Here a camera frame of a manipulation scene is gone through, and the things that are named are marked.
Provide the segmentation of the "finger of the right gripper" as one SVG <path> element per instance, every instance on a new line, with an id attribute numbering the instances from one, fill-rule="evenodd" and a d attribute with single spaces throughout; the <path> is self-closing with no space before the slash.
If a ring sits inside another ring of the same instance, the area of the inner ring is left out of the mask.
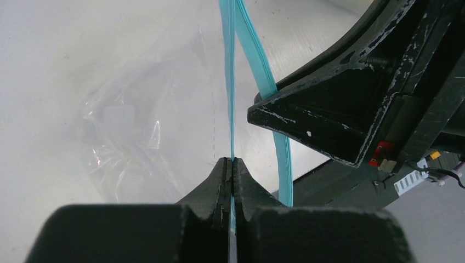
<path id="1" fill-rule="evenodd" d="M 399 54 L 347 54 L 256 102 L 250 124 L 285 135 L 351 167 L 393 167 L 399 144 L 379 135 Z"/>

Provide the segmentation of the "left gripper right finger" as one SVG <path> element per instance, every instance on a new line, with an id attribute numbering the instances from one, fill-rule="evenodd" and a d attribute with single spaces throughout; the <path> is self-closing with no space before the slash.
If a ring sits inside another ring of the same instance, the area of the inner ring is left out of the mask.
<path id="1" fill-rule="evenodd" d="M 232 169 L 236 232 L 240 232 L 246 227 L 256 209 L 284 206 L 261 184 L 255 181 L 243 159 L 235 158 L 232 162 Z"/>

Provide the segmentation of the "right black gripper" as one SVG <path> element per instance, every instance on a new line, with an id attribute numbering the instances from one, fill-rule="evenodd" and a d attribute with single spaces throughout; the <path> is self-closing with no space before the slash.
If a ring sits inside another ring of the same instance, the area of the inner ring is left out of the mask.
<path id="1" fill-rule="evenodd" d="M 280 80 L 277 94 L 347 54 L 399 54 L 378 132 L 399 144 L 398 155 L 393 167 L 375 168 L 395 173 L 434 150 L 463 155 L 463 37 L 464 1 L 373 1 L 336 43 Z"/>

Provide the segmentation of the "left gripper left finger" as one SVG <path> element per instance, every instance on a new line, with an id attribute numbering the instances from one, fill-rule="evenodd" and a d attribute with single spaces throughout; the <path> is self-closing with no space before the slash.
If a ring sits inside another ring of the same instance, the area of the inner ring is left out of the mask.
<path id="1" fill-rule="evenodd" d="M 229 231 L 232 190 L 231 158 L 220 158 L 209 176 L 177 204 L 188 206 L 209 228 Z"/>

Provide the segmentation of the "clear zip top bag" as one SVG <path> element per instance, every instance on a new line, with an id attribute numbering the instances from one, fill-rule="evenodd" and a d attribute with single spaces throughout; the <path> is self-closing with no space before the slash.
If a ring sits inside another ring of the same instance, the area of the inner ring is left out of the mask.
<path id="1" fill-rule="evenodd" d="M 240 44 L 259 95 L 277 93 L 268 58 L 243 1 L 188 1 L 182 11 L 192 50 L 137 67 L 107 83 L 84 106 L 95 134 L 91 175 L 114 187 L 115 204 L 80 209 L 101 245 L 100 262 L 225 262 L 236 237 L 238 262 L 253 262 L 248 223 L 236 232 L 233 187 L 229 231 L 206 227 L 177 204 L 235 154 L 236 45 Z M 273 134 L 279 197 L 293 206 L 288 137 Z"/>

